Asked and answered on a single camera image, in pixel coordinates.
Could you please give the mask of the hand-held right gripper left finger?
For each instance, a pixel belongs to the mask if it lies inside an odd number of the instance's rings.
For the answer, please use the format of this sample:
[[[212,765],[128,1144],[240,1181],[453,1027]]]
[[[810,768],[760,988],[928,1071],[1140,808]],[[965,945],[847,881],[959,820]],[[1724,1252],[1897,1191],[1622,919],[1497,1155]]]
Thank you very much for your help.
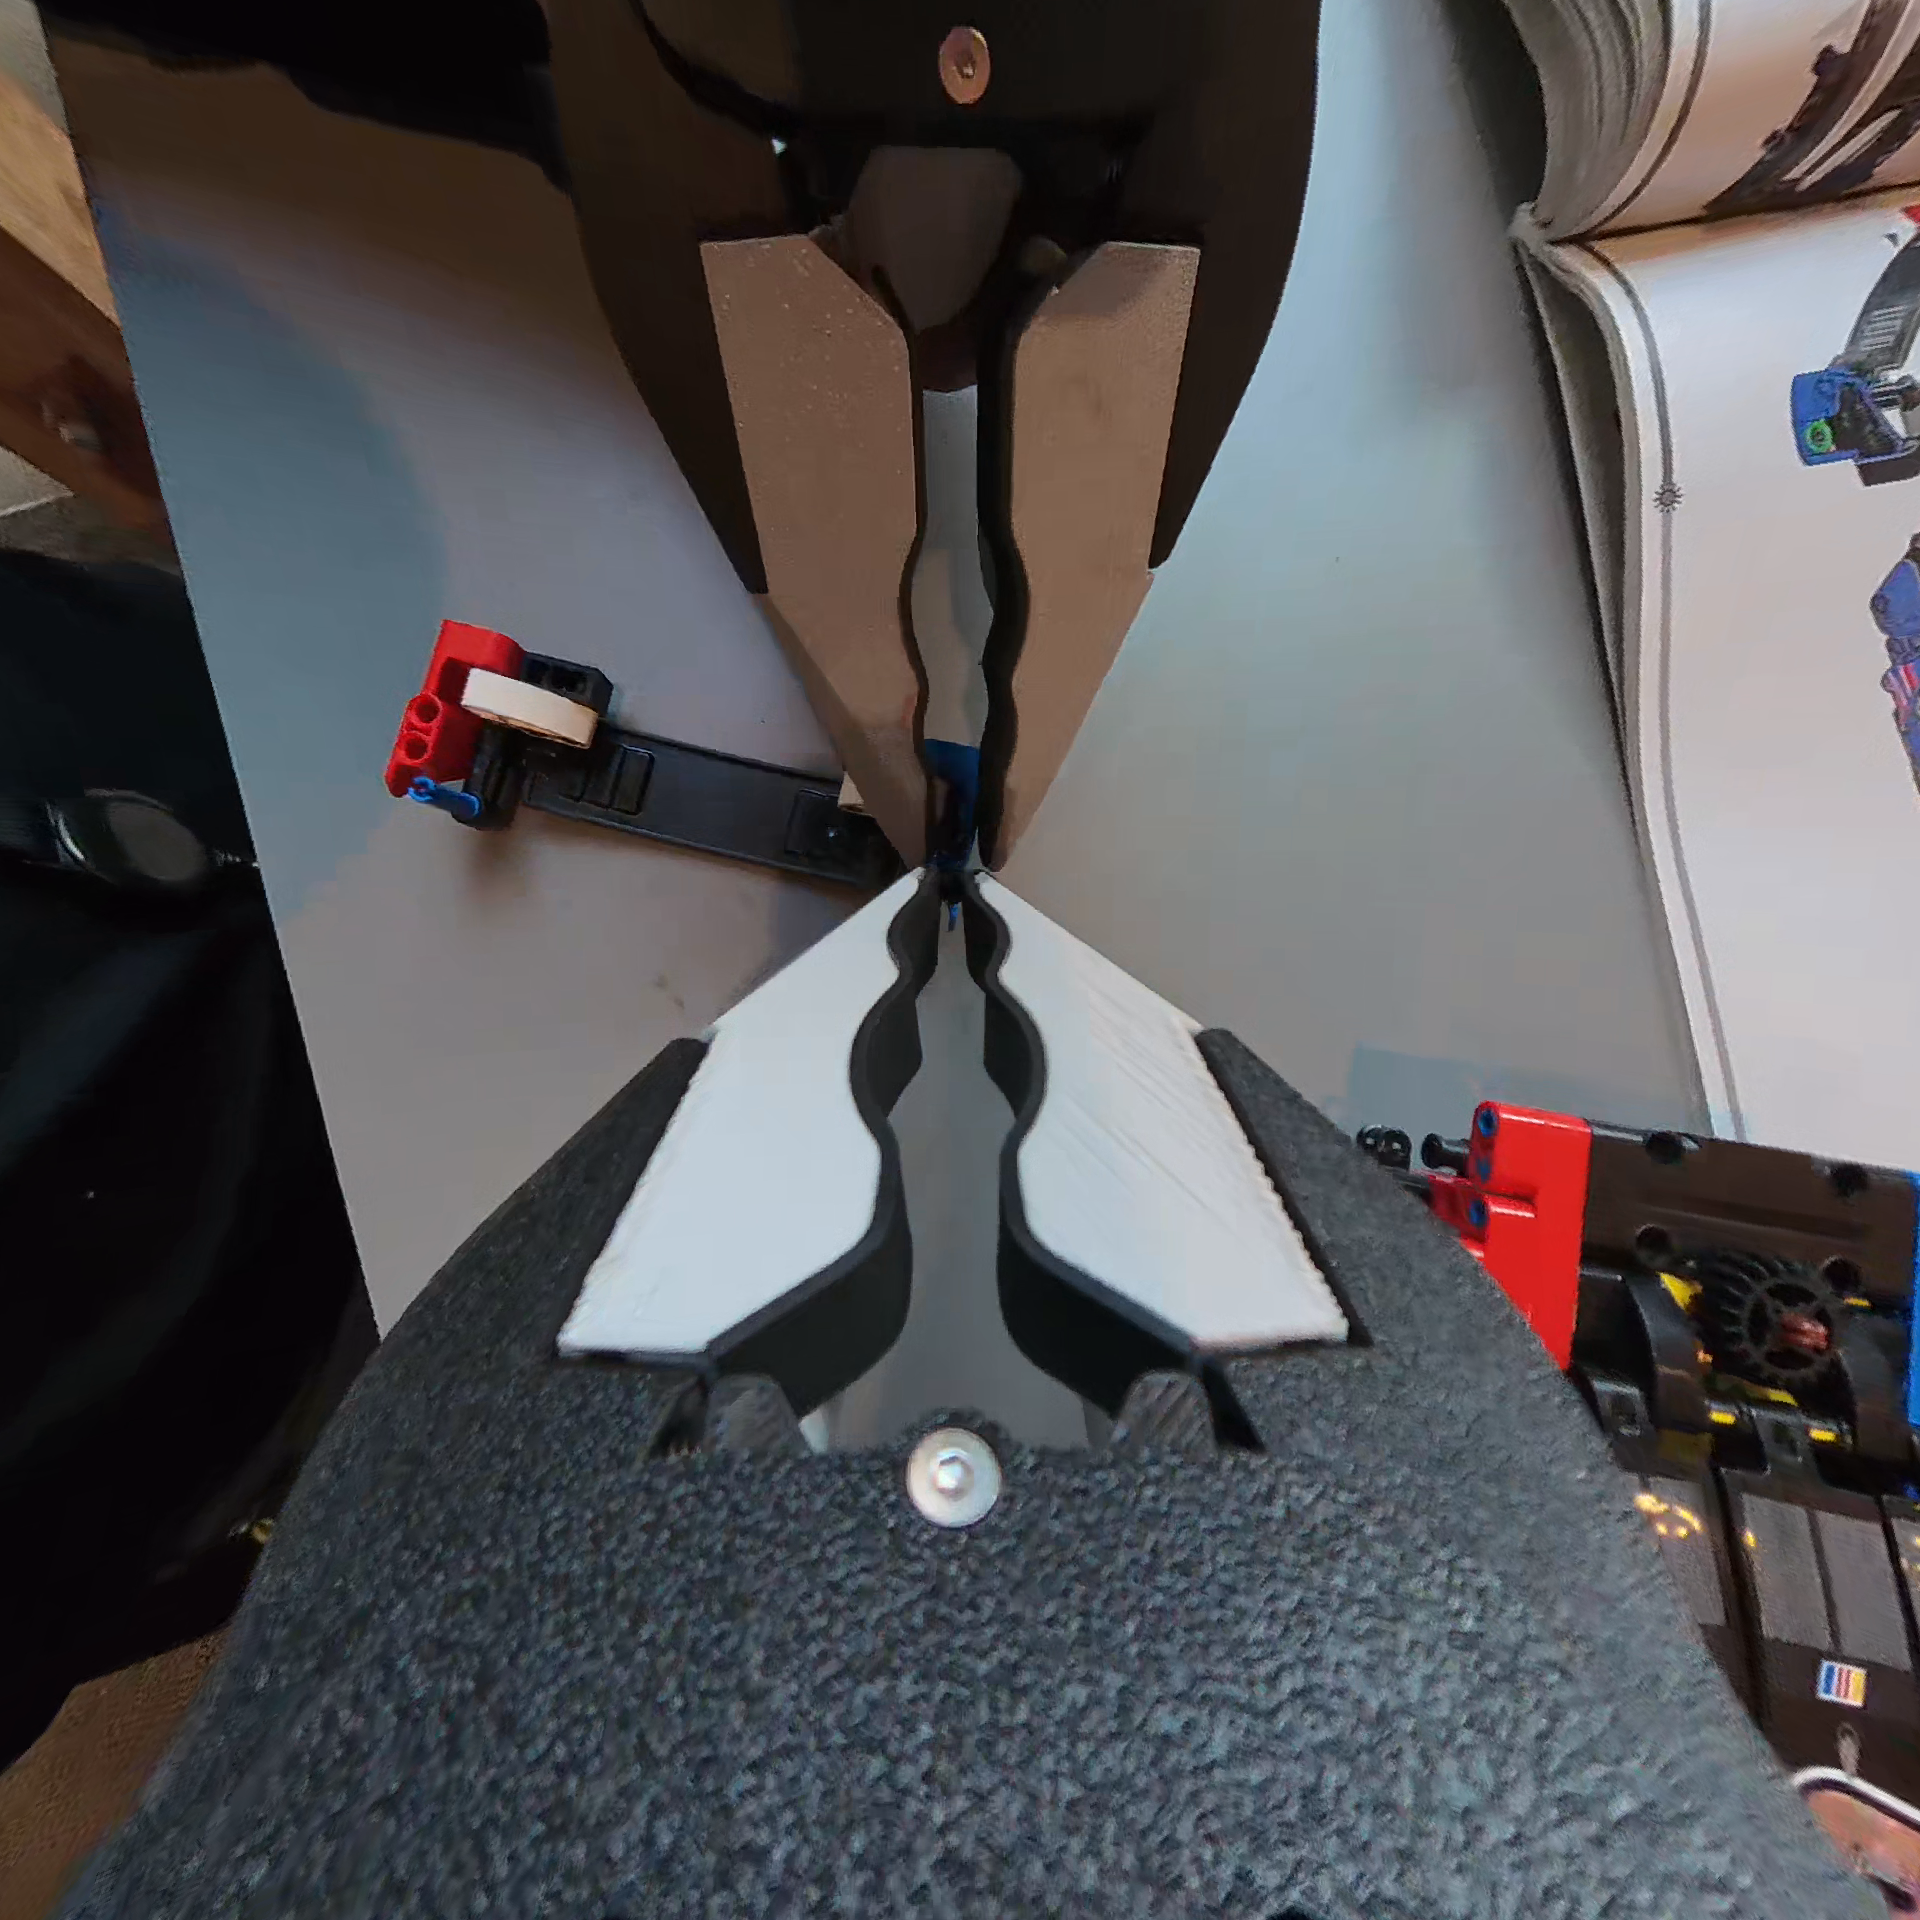
[[[896,1344],[912,1247],[890,1111],[937,952],[938,881],[914,871],[708,1027],[562,1357],[766,1376],[804,1417]]]

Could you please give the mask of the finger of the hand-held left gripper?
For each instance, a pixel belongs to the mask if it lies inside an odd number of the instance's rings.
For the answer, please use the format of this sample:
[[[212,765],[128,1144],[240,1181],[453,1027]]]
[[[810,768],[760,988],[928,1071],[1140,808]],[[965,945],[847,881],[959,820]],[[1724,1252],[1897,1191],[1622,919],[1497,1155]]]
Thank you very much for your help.
[[[889,305],[814,235],[702,245],[766,579],[760,608],[865,811],[928,862],[919,398]]]
[[[984,672],[976,840],[999,868],[1150,592],[1198,246],[1105,241],[1015,328],[996,473],[1006,569]]]

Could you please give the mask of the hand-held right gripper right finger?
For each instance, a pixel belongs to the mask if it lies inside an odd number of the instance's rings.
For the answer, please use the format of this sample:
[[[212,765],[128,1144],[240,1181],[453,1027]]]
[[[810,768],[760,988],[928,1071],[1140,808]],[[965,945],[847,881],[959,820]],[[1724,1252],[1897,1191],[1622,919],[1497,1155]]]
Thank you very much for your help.
[[[965,887],[999,1151],[999,1309],[1120,1417],[1142,1376],[1342,1347],[1349,1313],[1200,1047],[1202,1029],[992,876]]]

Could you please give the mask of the blue toy brick pin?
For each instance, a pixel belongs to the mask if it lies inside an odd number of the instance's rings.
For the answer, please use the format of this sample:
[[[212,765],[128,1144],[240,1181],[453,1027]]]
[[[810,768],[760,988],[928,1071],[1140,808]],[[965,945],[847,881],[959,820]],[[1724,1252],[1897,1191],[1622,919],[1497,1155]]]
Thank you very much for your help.
[[[959,876],[968,871],[976,848],[978,748],[928,736],[920,741],[920,760],[930,805],[928,864],[941,876],[946,926],[958,927]]]

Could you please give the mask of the black red toy brick assembly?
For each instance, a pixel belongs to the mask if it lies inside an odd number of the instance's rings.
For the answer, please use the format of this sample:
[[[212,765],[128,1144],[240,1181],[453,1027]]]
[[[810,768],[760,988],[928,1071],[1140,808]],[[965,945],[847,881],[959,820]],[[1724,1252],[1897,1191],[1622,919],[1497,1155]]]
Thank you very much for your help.
[[[839,776],[622,727],[593,664],[445,619],[399,712],[383,784],[456,825],[554,820],[876,894],[902,873]]]

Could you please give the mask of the grey desk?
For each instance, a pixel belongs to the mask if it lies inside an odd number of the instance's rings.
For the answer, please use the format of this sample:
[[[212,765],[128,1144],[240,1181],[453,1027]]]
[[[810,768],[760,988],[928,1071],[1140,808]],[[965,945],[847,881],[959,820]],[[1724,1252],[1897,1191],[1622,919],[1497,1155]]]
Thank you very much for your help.
[[[831,768],[617,363],[560,192],[257,68],[42,28],[382,1331],[847,901],[391,800],[440,616]],[[1481,131],[1500,4],[1329,4],[1279,318],[1008,881],[1343,1131],[1703,1120],[1564,432]]]

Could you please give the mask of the red black toy car model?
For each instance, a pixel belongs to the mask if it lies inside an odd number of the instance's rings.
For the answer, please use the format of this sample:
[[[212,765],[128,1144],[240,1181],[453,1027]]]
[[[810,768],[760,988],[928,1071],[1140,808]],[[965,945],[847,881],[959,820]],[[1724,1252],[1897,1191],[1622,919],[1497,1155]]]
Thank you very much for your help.
[[[1486,1100],[1356,1135],[1588,1403],[1809,1815],[1917,1902],[1914,1175]]]

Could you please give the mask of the wooden furniture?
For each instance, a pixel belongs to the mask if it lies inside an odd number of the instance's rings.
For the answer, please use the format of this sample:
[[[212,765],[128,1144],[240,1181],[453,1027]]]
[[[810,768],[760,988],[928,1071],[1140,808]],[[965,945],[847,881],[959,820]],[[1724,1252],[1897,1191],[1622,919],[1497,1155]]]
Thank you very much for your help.
[[[68,134],[1,78],[1,445],[143,534],[170,534]]]

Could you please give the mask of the open instruction booklet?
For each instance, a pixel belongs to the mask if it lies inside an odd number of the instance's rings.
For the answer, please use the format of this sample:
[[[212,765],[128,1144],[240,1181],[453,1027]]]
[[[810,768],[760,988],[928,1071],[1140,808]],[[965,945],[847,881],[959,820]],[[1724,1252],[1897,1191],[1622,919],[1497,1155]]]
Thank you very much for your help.
[[[1543,320],[1712,1128],[1917,1155],[1917,4],[1508,4]]]

